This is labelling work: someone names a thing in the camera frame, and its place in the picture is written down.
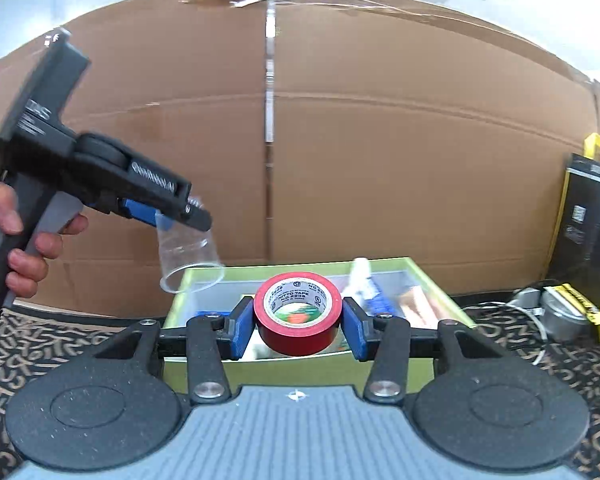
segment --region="metal screw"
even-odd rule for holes
[[[374,381],[369,385],[369,390],[376,397],[395,397],[400,393],[400,386],[393,381]]]
[[[215,399],[224,394],[224,386],[215,381],[205,381],[193,388],[193,392],[202,399]]]

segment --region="packing tape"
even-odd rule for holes
[[[260,336],[272,350],[306,356],[333,342],[342,298],[333,283],[319,274],[286,272],[260,286],[253,311]]]

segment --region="cardboard box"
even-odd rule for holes
[[[66,28],[93,64],[65,123],[191,179],[227,264],[406,254],[450,294],[523,285],[543,272],[568,154],[600,132],[599,83],[414,0],[125,0]],[[42,49],[0,60],[0,121]],[[164,314],[152,229],[89,216],[34,301]]]

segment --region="human hand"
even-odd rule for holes
[[[16,211],[16,195],[11,187],[0,183],[0,229],[8,235],[22,231],[23,225]],[[64,228],[62,234],[77,235],[87,228],[89,221],[83,215],[76,215]],[[27,254],[14,249],[9,253],[9,266],[13,269],[7,274],[7,286],[21,298],[31,298],[38,291],[38,282],[44,280],[49,267],[44,260],[53,260],[62,253],[62,237],[57,233],[38,233],[35,238],[36,249],[40,255]]]

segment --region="gray handle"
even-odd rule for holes
[[[82,211],[82,202],[75,196],[69,195],[64,191],[56,192],[45,212],[40,217],[33,235],[27,243],[25,252],[28,254],[38,254],[35,247],[35,235],[37,233],[59,233],[80,211]],[[15,293],[10,290],[4,299],[3,306],[11,306],[15,299]]]

